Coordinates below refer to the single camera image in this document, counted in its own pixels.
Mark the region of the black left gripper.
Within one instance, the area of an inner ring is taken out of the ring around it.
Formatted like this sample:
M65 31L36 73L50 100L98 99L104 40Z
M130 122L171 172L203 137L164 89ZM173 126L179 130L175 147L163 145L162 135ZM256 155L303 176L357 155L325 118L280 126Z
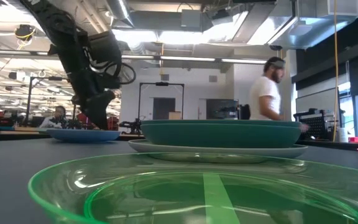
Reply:
M109 63L102 72L95 72L86 63L70 65L70 84L75 92L71 101L81 106L82 113L99 129L108 128L106 110L116 97L112 90L121 86L121 68L121 63Z

